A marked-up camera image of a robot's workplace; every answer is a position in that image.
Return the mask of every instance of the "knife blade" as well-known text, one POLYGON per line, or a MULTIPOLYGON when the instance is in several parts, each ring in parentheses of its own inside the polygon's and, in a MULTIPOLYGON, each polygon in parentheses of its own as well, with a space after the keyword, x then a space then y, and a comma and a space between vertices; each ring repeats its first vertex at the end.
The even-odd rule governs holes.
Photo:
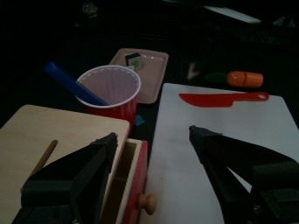
POLYGON ((204 108, 231 107, 234 101, 264 102, 270 95, 264 92, 232 93, 232 94, 186 94, 180 93, 182 99, 192 106, 204 108))

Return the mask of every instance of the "wooden board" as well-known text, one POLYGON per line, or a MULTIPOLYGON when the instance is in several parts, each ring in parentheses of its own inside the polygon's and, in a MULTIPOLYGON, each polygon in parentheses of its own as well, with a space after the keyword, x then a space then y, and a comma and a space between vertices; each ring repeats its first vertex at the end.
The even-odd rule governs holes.
POLYGON ((140 223, 220 224, 220 205, 190 142, 190 126, 262 145, 296 161, 299 131, 280 96, 271 95, 268 101, 236 101, 231 108, 199 108, 186 103, 179 93, 231 92, 163 85, 146 184, 146 193, 155 193, 159 201, 152 216, 142 212, 140 223))
POLYGON ((54 139, 59 144, 48 163, 116 132, 116 159, 110 182, 128 129, 128 122, 119 119, 24 105, 0 129, 0 223, 12 223, 22 207, 20 189, 54 139))

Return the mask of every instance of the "pink object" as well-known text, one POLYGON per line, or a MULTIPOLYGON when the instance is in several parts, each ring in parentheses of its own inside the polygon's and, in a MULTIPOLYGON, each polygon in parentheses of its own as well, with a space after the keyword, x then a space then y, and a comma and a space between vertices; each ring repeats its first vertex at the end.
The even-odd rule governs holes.
POLYGON ((136 72, 124 66, 99 66, 88 70, 78 78, 78 82, 108 104, 107 106, 92 105, 76 96, 87 106, 87 112, 92 115, 127 120, 132 130, 136 117, 136 95, 142 87, 136 72))
POLYGON ((166 52, 146 49, 122 48, 116 52, 114 59, 110 61, 110 65, 119 65, 124 67, 127 65, 126 56, 132 53, 139 53, 143 61, 143 67, 136 70, 143 82, 143 86, 136 96, 136 102, 151 104, 158 99, 164 79, 168 54, 166 52))

